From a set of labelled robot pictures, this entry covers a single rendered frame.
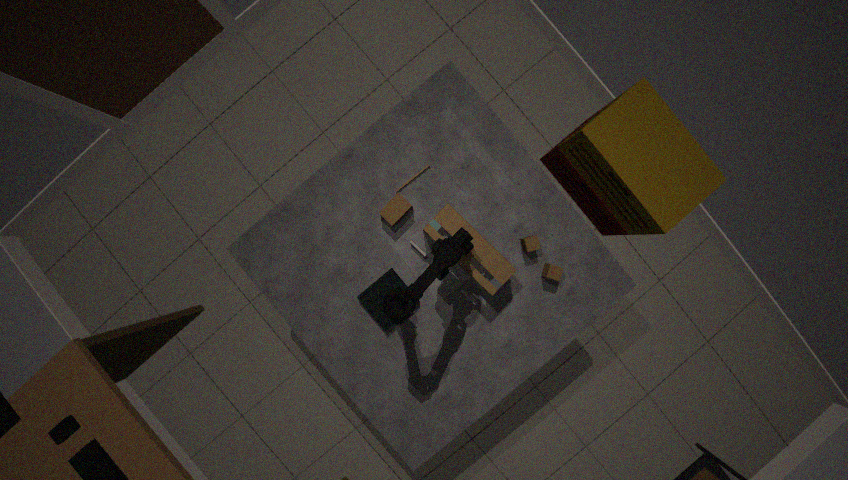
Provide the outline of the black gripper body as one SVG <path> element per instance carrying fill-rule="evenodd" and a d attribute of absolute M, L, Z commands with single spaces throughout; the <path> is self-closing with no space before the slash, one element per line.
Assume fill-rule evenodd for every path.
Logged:
<path fill-rule="evenodd" d="M 468 243 L 468 244 L 467 244 L 467 245 L 463 248 L 463 250 L 464 250 L 464 251 L 466 251 L 467 253 L 469 253 L 469 252 L 470 252 L 473 248 L 474 248 L 474 245 L 473 245 L 471 242 L 469 242 L 469 243 Z M 448 268 L 447 268 L 447 269 L 448 269 Z M 447 273 L 446 273 L 446 272 L 447 272 L 447 271 L 446 271 L 447 269 L 444 269 L 444 270 L 443 270 L 443 271 L 442 271 L 442 272 L 438 275 L 437 279 L 439 279 L 439 280 L 443 280 L 443 279 L 447 276 Z"/>

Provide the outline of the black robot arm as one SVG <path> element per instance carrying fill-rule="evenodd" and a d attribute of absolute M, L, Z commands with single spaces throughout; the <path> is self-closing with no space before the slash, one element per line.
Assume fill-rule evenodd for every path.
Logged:
<path fill-rule="evenodd" d="M 434 255 L 432 264 L 406 289 L 401 290 L 398 287 L 389 290 L 383 297 L 385 302 L 382 304 L 381 311 L 396 325 L 405 322 L 412 315 L 424 291 L 444 269 L 454 266 L 461 259 L 465 253 L 463 248 L 472 239 L 473 237 L 463 227 L 452 237 L 449 236 L 444 240 L 438 238 L 431 249 L 431 254 Z M 410 312 L 405 308 L 409 300 L 414 302 Z"/>

